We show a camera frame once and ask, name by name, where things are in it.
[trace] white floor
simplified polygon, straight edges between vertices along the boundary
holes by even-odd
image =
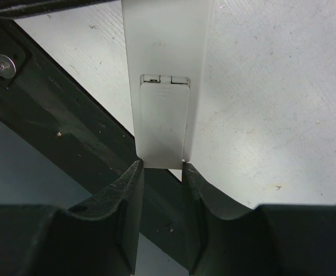
[[[17,22],[133,133],[120,2]],[[336,1],[215,1],[192,163],[250,207],[336,204]]]

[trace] white surface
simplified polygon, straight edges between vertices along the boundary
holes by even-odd
[[[183,159],[186,162],[191,160],[212,2],[122,0],[136,152],[144,160],[146,167],[180,169]],[[146,74],[190,79],[188,106],[163,101],[159,101],[162,105],[158,106],[166,109],[165,105],[169,105],[172,113],[181,116],[181,121],[185,123],[183,132],[177,132],[177,125],[167,135],[159,131],[162,124],[147,124],[143,120],[143,105],[146,103],[142,102],[142,95],[140,96],[140,78]],[[159,109],[156,111],[151,115],[161,118],[162,113]]]
[[[182,168],[190,88],[144,82],[140,87],[140,158],[147,168]]]
[[[251,207],[335,204],[336,1],[213,10],[192,163]],[[18,23],[132,132],[120,2]]]

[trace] black curved bracket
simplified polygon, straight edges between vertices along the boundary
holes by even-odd
[[[251,210],[182,171],[191,275],[336,275],[336,206]]]
[[[0,205],[0,275],[108,275],[135,272],[143,163],[68,211]]]

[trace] black plastic part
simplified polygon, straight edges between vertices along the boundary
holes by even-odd
[[[138,161],[69,211],[0,205],[0,275],[133,274],[143,186]]]
[[[0,41],[26,54],[8,88],[0,85],[0,121],[92,194],[139,158],[133,136],[13,21]],[[0,53],[7,46],[0,43]],[[141,233],[186,267],[180,182],[168,170],[145,169]]]
[[[0,19],[52,13],[115,0],[0,0]]]
[[[336,275],[336,206],[252,211],[182,171],[190,275]]]

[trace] screw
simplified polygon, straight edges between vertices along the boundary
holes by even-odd
[[[3,63],[0,63],[0,70],[1,71],[6,70],[6,66]]]

